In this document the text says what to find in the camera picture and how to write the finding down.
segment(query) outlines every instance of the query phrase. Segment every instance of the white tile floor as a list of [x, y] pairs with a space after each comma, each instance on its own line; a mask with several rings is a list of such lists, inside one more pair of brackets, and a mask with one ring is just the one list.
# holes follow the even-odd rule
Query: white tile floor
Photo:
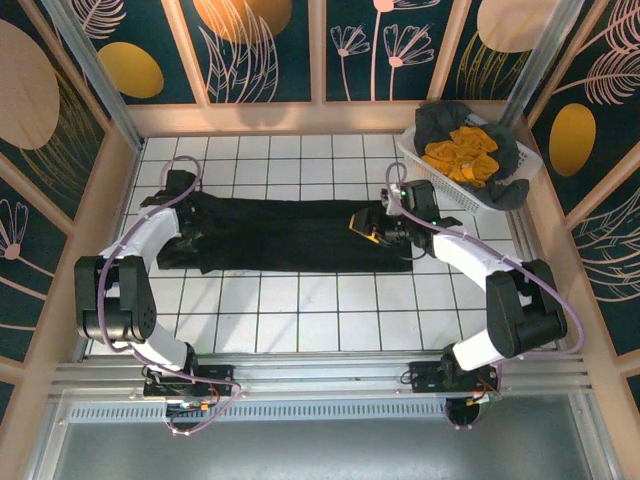
[[[179, 154], [204, 159], [205, 192], [285, 200], [377, 199], [387, 165], [401, 156], [392, 135], [149, 139], [125, 229], [157, 191], [164, 162]], [[515, 256], [504, 214], [474, 217], [446, 196], [438, 202], [443, 216]], [[482, 290], [430, 257], [405, 274], [203, 276], [154, 265], [149, 276], [160, 324], [200, 354], [441, 349], [483, 329], [486, 318]], [[97, 342], [89, 351], [106, 353]]]

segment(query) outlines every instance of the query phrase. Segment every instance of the white plastic basket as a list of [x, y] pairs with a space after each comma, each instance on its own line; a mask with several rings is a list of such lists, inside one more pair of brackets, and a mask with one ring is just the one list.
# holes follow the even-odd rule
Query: white plastic basket
[[[470, 114], [464, 122], [466, 125], [484, 125], [487, 123], [486, 120], [480, 118], [475, 114]], [[416, 126], [412, 125], [409, 127], [398, 140], [398, 148], [402, 150], [404, 154], [404, 158], [407, 160], [407, 167], [411, 166], [411, 160], [413, 162], [413, 170], [420, 177], [429, 180], [433, 183], [433, 186], [439, 190], [440, 192], [445, 193], [449, 196], [453, 201], [458, 203], [462, 208], [471, 212], [471, 213], [479, 213], [482, 210], [488, 211], [497, 211], [495, 208], [489, 207], [485, 205], [480, 200], [478, 200], [471, 193], [467, 192], [464, 188], [458, 185], [453, 180], [450, 180], [440, 172], [438, 172], [431, 165], [426, 163], [420, 155], [416, 153], [416, 149], [413, 145], [413, 137], [416, 133]], [[533, 150], [525, 147], [520, 142], [518, 143], [518, 168], [510, 177], [501, 180], [500, 182], [504, 185], [508, 185], [514, 180], [518, 180], [520, 178], [526, 178], [528, 180], [532, 180], [533, 177], [536, 176], [538, 170], [542, 167], [542, 159], [538, 154], [536, 154]]]

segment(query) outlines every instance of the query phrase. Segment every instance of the purple cable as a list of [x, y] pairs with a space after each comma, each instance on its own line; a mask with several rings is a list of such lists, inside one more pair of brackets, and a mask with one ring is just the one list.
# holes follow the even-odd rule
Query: purple cable
[[195, 190], [196, 186], [200, 182], [200, 179], [202, 178], [202, 168], [200, 167], [200, 163], [198, 163], [198, 161], [195, 158], [193, 158], [193, 157], [191, 157], [189, 155], [180, 155], [179, 157], [176, 157], [173, 160], [170, 160], [169, 162], [167, 162], [165, 164], [165, 166], [163, 167], [163, 169], [162, 169], [161, 177], [164, 176], [164, 173], [167, 171], [167, 169], [169, 167], [171, 167], [173, 165], [173, 163], [176, 160], [181, 160], [181, 159], [191, 160], [193, 163], [195, 163], [195, 165], [196, 165], [196, 178], [195, 178], [195, 180], [193, 181], [193, 183], [191, 184], [191, 186], [189, 188], [187, 188], [183, 193], [178, 195], [176, 198], [173, 198], [173, 199], [169, 200], [168, 202], [163, 203], [160, 206], [157, 206], [156, 208], [151, 210], [149, 213], [147, 213], [143, 218], [138, 220], [133, 225], [133, 227], [131, 227], [131, 229], [125, 234], [125, 236], [121, 239], [121, 241], [118, 244], [118, 246], [113, 250], [113, 252], [111, 252], [111, 255], [109, 255], [109, 257], [105, 261], [104, 266], [102, 267], [102, 271], [100, 272], [100, 277], [98, 278], [98, 298], [97, 298], [97, 303], [98, 303], [98, 324], [100, 325], [100, 333], [102, 335], [102, 341], [107, 346], [107, 348], [109, 350], [111, 350], [113, 353], [122, 353], [122, 352], [126, 352], [126, 351], [131, 351], [133, 357], [136, 360], [142, 362], [143, 364], [150, 365], [150, 366], [155, 367], [155, 368], [157, 368], [159, 370], [162, 370], [164, 372], [170, 373], [171, 375], [173, 375], [175, 377], [183, 378], [185, 380], [191, 380], [193, 382], [200, 382], [200, 383], [207, 383], [209, 385], [227, 385], [227, 386], [230, 386], [232, 388], [236, 387], [236, 392], [231, 396], [231, 398], [227, 401], [227, 403], [225, 403], [214, 415], [211, 416], [211, 418], [209, 418], [205, 422], [202, 422], [202, 423], [196, 425], [195, 427], [193, 427], [190, 430], [184, 430], [184, 431], [176, 430], [176, 429], [172, 430], [175, 435], [188, 436], [190, 434], [197, 433], [197, 432], [200, 432], [200, 431], [204, 430], [211, 423], [213, 423], [218, 417], [220, 417], [225, 412], [225, 410], [227, 410], [227, 408], [229, 408], [229, 406], [231, 406], [231, 404], [234, 401], [236, 401], [237, 398], [242, 393], [241, 385], [239, 383], [237, 383], [237, 382], [231, 382], [231, 381], [226, 381], [226, 380], [215, 380], [215, 379], [211, 379], [211, 378], [198, 377], [198, 376], [195, 376], [195, 375], [187, 375], [186, 373], [173, 371], [173, 370], [165, 367], [164, 365], [159, 365], [158, 363], [156, 363], [156, 362], [154, 362], [152, 360], [149, 360], [148, 358], [146, 358], [142, 354], [136, 352], [130, 344], [125, 346], [125, 347], [121, 347], [121, 348], [116, 347], [111, 342], [111, 339], [109, 338], [109, 332], [107, 331], [107, 322], [106, 322], [105, 315], [104, 315], [104, 304], [105, 304], [105, 298], [106, 298], [105, 287], [106, 287], [106, 283], [107, 283], [107, 273], [109, 271], [109, 268], [111, 267], [111, 265], [115, 261], [116, 257], [118, 256], [118, 254], [120, 254], [120, 252], [122, 252], [122, 250], [124, 250], [127, 247], [127, 244], [129, 243], [129, 241], [131, 241], [131, 238], [135, 235], [135, 233], [138, 231], [138, 229], [140, 229], [140, 227], [142, 227], [142, 225], [144, 225], [151, 217], [153, 217], [156, 213], [160, 212], [161, 210], [164, 210], [165, 208], [169, 208], [172, 205], [175, 205], [176, 203], [184, 200], [191, 192], [193, 192]]
[[[407, 178], [407, 167], [406, 167], [406, 165], [404, 165], [403, 163], [400, 163], [400, 162], [394, 162], [391, 165], [389, 165], [387, 167], [387, 172], [385, 174], [385, 183], [386, 183], [386, 186], [387, 186], [387, 189], [388, 189], [389, 192], [391, 192], [391, 170], [394, 167], [401, 167], [402, 170], [403, 170], [402, 175], [399, 175], [400, 184], [404, 183], [405, 179]], [[573, 307], [569, 304], [569, 302], [567, 302], [564, 298], [562, 298], [562, 296], [557, 291], [555, 291], [548, 283], [546, 283], [540, 277], [538, 277], [537, 275], [534, 275], [533, 273], [531, 273], [530, 271], [528, 271], [527, 269], [525, 269], [524, 267], [522, 267], [518, 263], [510, 260], [506, 255], [503, 255], [500, 252], [494, 250], [489, 245], [484, 243], [482, 240], [480, 240], [478, 238], [475, 238], [475, 237], [472, 237], [471, 235], [468, 235], [466, 232], [462, 233], [462, 232], [458, 232], [457, 230], [452, 230], [450, 228], [443, 228], [443, 227], [440, 227], [438, 225], [433, 225], [433, 224], [431, 224], [429, 222], [425, 222], [424, 220], [421, 220], [420, 218], [416, 217], [415, 215], [413, 215], [410, 212], [408, 212], [407, 210], [405, 210], [405, 208], [401, 205], [400, 201], [394, 195], [391, 195], [391, 193], [389, 193], [389, 199], [394, 203], [394, 205], [396, 207], [398, 207], [400, 209], [400, 211], [408, 219], [413, 220], [417, 224], [422, 225], [423, 227], [427, 227], [427, 228], [429, 228], [431, 230], [434, 230], [434, 231], [436, 231], [438, 233], [446, 233], [447, 235], [453, 235], [455, 237], [461, 238], [462, 240], [466, 240], [466, 241], [476, 245], [477, 247], [480, 247], [485, 252], [487, 252], [491, 256], [497, 258], [498, 260], [500, 260], [505, 265], [507, 265], [507, 266], [513, 268], [514, 270], [517, 270], [518, 272], [522, 273], [527, 279], [529, 279], [530, 281], [538, 284], [540, 286], [540, 288], [542, 288], [545, 292], [547, 292], [549, 295], [551, 295], [569, 313], [569, 316], [573, 320], [573, 322], [574, 322], [574, 324], [576, 326], [576, 329], [578, 331], [578, 341], [576, 342], [576, 344], [573, 347], [571, 347], [571, 348], [569, 348], [567, 350], [557, 350], [557, 351], [550, 351], [550, 352], [531, 352], [531, 351], [529, 351], [529, 352], [527, 352], [525, 354], [527, 357], [543, 357], [543, 358], [559, 357], [559, 356], [564, 356], [564, 355], [571, 355], [571, 354], [576, 353], [576, 352], [578, 352], [578, 351], [580, 351], [582, 349], [582, 347], [584, 346], [584, 327], [582, 325], [582, 321], [580, 320], [580, 317], [578, 316], [578, 313], [573, 309]]]

